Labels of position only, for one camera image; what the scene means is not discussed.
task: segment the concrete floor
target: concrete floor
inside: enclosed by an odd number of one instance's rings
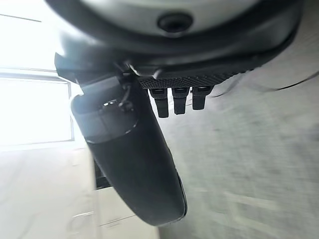
[[[294,44],[203,111],[159,122],[188,201],[162,239],[317,239],[319,234],[319,1],[309,0]],[[234,80],[214,88],[222,93]]]

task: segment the cabinet door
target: cabinet door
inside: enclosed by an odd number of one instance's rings
[[[137,216],[119,220],[101,228],[102,239],[159,239],[158,229]]]
[[[97,190],[99,224],[131,217],[132,210],[124,203],[113,187]]]

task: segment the black bracket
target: black bracket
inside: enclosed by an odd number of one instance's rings
[[[202,110],[205,108],[206,96],[213,90],[213,86],[193,87],[193,110]]]
[[[185,113],[186,97],[189,93],[189,87],[172,88],[171,90],[174,99],[174,112],[176,115]]]
[[[151,96],[155,99],[160,118],[168,117],[167,89],[150,89]]]

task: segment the white wall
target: white wall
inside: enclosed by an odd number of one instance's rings
[[[0,152],[0,238],[96,238],[90,153],[72,146]]]

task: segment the window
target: window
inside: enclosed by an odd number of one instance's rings
[[[0,78],[0,146],[74,139],[70,84]]]

